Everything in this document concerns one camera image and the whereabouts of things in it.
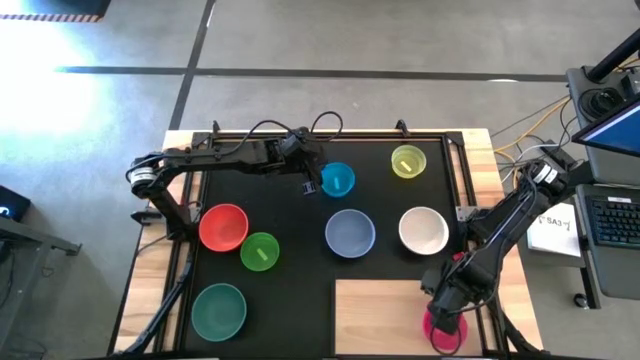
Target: yellow bowl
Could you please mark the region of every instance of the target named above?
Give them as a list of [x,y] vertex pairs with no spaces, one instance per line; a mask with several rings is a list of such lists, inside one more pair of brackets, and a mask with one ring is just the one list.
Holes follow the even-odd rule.
[[401,145],[391,154],[391,168],[403,179],[412,179],[427,167],[427,157],[413,145]]

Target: red bowl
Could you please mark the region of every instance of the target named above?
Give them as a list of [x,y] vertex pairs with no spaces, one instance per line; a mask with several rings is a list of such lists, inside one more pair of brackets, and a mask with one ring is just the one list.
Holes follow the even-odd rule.
[[460,342],[460,346],[464,344],[464,341],[467,340],[467,332],[469,331],[469,326],[467,325],[467,320],[464,318],[464,314],[460,316],[458,320],[458,329],[460,334],[449,335],[444,331],[440,331],[438,329],[433,330],[433,339],[430,339],[431,329],[433,325],[431,324],[431,313],[429,310],[425,312],[424,317],[422,318],[422,330],[424,331],[424,336],[428,341],[433,340],[433,345],[435,345],[438,349],[444,351],[452,351],[458,346],[458,342]]
[[231,251],[244,241],[249,232],[249,219],[233,204],[212,207],[200,220],[200,241],[210,250]]

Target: gray floor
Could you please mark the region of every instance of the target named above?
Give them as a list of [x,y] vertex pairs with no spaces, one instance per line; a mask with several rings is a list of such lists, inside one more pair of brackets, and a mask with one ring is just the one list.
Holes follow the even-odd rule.
[[[106,351],[140,231],[128,215],[143,206],[124,170],[160,146],[182,83],[50,69],[186,67],[204,6],[114,0],[99,24],[0,21],[0,181],[33,199],[30,224],[84,243],[77,258],[51,258],[56,272],[42,279],[21,322],[20,333],[44,342],[48,358]],[[639,19],[632,0],[218,0],[198,64],[562,74],[598,61]],[[196,76],[180,128],[208,129],[213,120],[248,128],[264,118],[303,125],[333,109],[348,128],[403,118],[412,127],[495,131],[565,93],[562,83]],[[558,140],[561,132],[553,118],[536,134]],[[580,146],[567,149],[585,156]],[[640,303],[603,298],[602,310],[581,311],[571,303],[577,270],[527,262],[525,270],[547,349],[637,358]]]

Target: white bowl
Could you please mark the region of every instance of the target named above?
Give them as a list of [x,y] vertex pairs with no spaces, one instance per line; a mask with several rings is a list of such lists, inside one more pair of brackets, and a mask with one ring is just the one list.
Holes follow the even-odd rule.
[[400,240],[407,249],[420,255],[433,255],[449,241],[449,227],[442,215],[428,207],[409,209],[398,225]]

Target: wooden table frame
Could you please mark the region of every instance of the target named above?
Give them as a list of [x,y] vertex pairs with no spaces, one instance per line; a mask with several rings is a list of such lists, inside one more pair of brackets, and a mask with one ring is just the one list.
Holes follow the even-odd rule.
[[[375,134],[399,130],[344,130],[345,133],[351,131],[366,131]],[[417,129],[411,131],[452,131],[462,133],[465,153],[457,154],[456,148],[451,147],[453,170],[456,174],[456,186],[461,204],[469,204],[463,176],[464,173],[460,162],[461,156],[463,159],[466,157],[470,170],[470,181],[473,184],[473,192],[475,193],[475,200],[478,206],[493,206],[504,197],[491,140],[486,129]],[[191,146],[193,134],[198,132],[202,131],[168,131],[164,139],[163,149]],[[238,134],[246,133],[246,131],[224,131],[221,133]],[[174,179],[168,190],[177,201],[181,201],[183,197],[187,196],[188,199],[185,199],[185,201],[194,201],[199,197],[201,177],[201,173],[195,173],[193,175],[182,174]],[[191,186],[185,187],[185,181],[188,180],[191,180]],[[190,190],[190,193],[183,193],[185,189]],[[142,247],[148,244],[154,239],[164,235],[164,232],[164,224],[145,226],[141,231],[138,246]],[[120,315],[116,320],[109,352],[126,349],[145,328],[148,321],[159,308],[163,294],[167,291],[166,288],[176,279],[175,271],[171,272],[169,269],[169,258],[172,252],[180,253],[178,269],[181,269],[184,265],[188,246],[187,243],[176,244],[174,246],[170,241],[162,241],[146,249],[144,253],[134,260],[127,289],[123,296]],[[501,305],[507,316],[509,316],[524,337],[532,345],[542,348],[542,341],[517,247],[513,247],[505,257],[503,270],[499,288]],[[168,273],[172,273],[173,281],[171,284],[166,283]],[[156,346],[156,351],[173,349],[173,339],[176,335],[176,327],[178,325],[177,318],[180,312],[179,305],[180,301],[176,302],[176,305],[169,314],[166,331],[163,332],[164,345],[162,348]],[[490,327],[491,321],[489,320],[486,310],[483,310],[482,318],[484,319],[485,331],[489,335],[487,339],[489,347],[494,348],[495,340],[492,336],[493,329]],[[152,345],[147,348],[148,352],[154,349],[153,343],[155,343],[155,340],[152,342]]]

